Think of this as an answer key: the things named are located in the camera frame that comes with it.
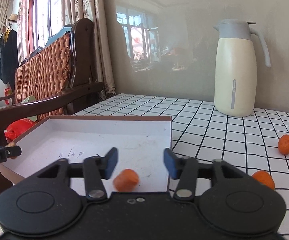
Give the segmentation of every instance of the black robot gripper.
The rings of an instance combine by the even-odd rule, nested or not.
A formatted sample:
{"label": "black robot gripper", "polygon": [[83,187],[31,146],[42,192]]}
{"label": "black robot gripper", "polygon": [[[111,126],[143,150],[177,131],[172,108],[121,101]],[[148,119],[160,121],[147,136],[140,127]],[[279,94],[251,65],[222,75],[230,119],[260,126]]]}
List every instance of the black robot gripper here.
{"label": "black robot gripper", "polygon": [[[286,213],[274,190],[223,160],[212,164],[163,154],[172,179],[169,192],[121,193],[108,198],[118,150],[83,163],[60,159],[0,194],[0,240],[16,239],[283,239],[277,230]],[[84,178],[86,196],[70,189],[70,178]],[[211,188],[195,196],[197,178]]]}

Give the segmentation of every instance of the straw hat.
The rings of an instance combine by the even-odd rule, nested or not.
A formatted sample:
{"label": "straw hat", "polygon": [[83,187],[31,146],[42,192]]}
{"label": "straw hat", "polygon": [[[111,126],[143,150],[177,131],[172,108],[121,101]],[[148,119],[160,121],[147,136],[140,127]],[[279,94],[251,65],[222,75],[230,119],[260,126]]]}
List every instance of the straw hat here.
{"label": "straw hat", "polygon": [[8,18],[8,22],[17,23],[18,22],[18,14],[11,14]]}

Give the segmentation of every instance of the cardboard box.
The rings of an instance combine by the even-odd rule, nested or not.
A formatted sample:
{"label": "cardboard box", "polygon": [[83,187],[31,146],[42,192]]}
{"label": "cardboard box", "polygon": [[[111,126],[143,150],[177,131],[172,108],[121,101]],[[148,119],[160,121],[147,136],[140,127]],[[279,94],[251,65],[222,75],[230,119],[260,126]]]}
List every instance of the cardboard box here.
{"label": "cardboard box", "polygon": [[[171,147],[171,125],[170,116],[50,116],[15,140],[22,154],[1,163],[0,171],[16,184],[59,158],[79,163],[116,147],[116,169],[111,179],[103,180],[108,196],[115,191],[112,180],[126,168],[139,175],[135,191],[166,191],[163,150]],[[86,195],[83,179],[71,179],[71,188]]]}

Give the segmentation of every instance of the jacket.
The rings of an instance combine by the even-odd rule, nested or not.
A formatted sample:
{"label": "jacket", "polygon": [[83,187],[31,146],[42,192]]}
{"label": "jacket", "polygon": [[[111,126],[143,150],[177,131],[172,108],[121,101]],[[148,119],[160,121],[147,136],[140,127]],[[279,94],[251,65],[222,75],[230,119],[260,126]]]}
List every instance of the jacket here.
{"label": "jacket", "polygon": [[11,30],[6,43],[3,34],[0,38],[0,79],[4,84],[9,82],[11,89],[15,90],[15,71],[19,66],[17,32]]}

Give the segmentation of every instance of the checkered tablecloth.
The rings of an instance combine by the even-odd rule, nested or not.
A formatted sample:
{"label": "checkered tablecloth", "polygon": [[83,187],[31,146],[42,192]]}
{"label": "checkered tablecloth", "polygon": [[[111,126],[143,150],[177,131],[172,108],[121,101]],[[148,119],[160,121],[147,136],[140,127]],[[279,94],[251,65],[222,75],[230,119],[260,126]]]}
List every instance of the checkered tablecloth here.
{"label": "checkered tablecloth", "polygon": [[[170,115],[175,153],[202,163],[222,158],[249,175],[268,171],[286,201],[279,232],[289,239],[289,155],[277,149],[278,139],[289,134],[289,113],[255,108],[250,116],[238,118],[218,112],[211,102],[119,94],[76,115]],[[170,183],[170,191],[176,184]],[[209,187],[209,181],[198,179],[196,195]]]}

